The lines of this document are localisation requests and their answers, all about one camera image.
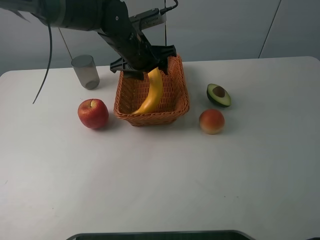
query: apple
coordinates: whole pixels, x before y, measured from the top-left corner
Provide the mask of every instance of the apple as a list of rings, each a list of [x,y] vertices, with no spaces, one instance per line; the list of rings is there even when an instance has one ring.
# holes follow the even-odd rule
[[[99,99],[88,99],[80,104],[78,116],[87,128],[98,129],[107,124],[109,112],[103,101]]]
[[[206,134],[213,135],[224,129],[225,118],[220,111],[216,109],[208,109],[201,114],[199,123],[201,129]]]

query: wicker basket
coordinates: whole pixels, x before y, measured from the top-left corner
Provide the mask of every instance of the wicker basket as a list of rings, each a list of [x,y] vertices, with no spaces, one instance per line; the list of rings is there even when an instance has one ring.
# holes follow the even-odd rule
[[[121,72],[116,90],[114,115],[127,120],[132,126],[170,124],[189,110],[189,96],[185,82],[181,57],[169,57],[168,75],[161,72],[163,96],[157,109],[152,113],[131,114],[140,108],[149,93],[149,78],[144,80],[127,78]]]

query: clear plastic cup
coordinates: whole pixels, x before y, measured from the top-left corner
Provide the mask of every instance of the clear plastic cup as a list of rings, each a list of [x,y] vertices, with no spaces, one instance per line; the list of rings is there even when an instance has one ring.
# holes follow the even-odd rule
[[[80,55],[71,61],[71,65],[81,83],[88,90],[95,89],[100,83],[94,58],[90,55]]]

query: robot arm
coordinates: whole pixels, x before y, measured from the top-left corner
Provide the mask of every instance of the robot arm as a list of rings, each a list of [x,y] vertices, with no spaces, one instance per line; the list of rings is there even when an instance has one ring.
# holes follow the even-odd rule
[[[166,73],[168,57],[177,55],[174,46],[152,46],[142,33],[163,23],[164,13],[173,7],[133,17],[120,0],[0,0],[0,8],[32,13],[53,27],[96,31],[121,56],[111,63],[111,71],[124,71],[126,77],[140,78],[156,67]]]

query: table surface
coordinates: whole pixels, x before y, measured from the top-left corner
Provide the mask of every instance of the table surface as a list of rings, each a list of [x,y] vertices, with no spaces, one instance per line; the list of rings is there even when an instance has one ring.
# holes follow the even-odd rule
[[[185,62],[190,111],[133,127],[112,115],[118,74],[95,90],[72,68],[0,78],[0,238],[79,233],[238,230],[256,240],[320,237],[320,62],[312,57]],[[225,87],[220,135],[199,129]],[[85,128],[79,104],[98,98],[110,123]]]

